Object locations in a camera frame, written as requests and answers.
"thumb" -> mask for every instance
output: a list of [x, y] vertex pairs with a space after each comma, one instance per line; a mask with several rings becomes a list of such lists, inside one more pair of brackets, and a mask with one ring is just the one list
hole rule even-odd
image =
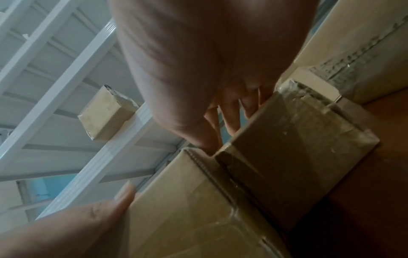
[[135, 193], [135, 187], [128, 182], [114, 200], [75, 207], [35, 221], [1, 240], [0, 256], [79, 257], [118, 221]]

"fingernail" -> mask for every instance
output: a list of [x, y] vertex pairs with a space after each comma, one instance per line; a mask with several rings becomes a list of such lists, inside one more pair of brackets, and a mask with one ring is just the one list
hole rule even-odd
[[127, 181], [122, 188], [119, 190], [119, 192], [115, 195], [114, 200], [118, 201], [120, 200], [123, 196], [126, 195], [126, 191], [128, 190], [128, 188], [132, 187], [132, 183], [130, 181]]

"skin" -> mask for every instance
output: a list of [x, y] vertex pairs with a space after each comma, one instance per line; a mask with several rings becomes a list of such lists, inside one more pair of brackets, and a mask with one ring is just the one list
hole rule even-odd
[[[213, 155], [272, 95], [300, 50], [319, 0], [110, 0], [130, 71], [155, 120]], [[133, 201], [62, 211], [0, 239], [0, 258], [80, 257]]]

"box on shelf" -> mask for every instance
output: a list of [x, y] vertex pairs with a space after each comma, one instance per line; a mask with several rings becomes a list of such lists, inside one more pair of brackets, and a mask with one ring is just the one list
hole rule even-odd
[[289, 258], [214, 158], [184, 149], [86, 257]]
[[296, 58], [362, 104], [408, 86], [408, 1], [339, 0]]
[[335, 103], [290, 80], [216, 159], [289, 232], [378, 142]]
[[109, 141], [139, 108], [139, 104], [104, 85], [78, 115], [92, 140]]

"human hand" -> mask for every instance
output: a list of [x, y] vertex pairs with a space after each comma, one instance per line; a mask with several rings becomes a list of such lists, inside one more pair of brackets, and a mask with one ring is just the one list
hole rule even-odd
[[112, 201], [52, 214], [0, 239], [1, 258], [80, 257], [127, 210], [136, 189], [128, 182]]
[[110, 0], [154, 119], [207, 154], [251, 117], [300, 50], [319, 0]]

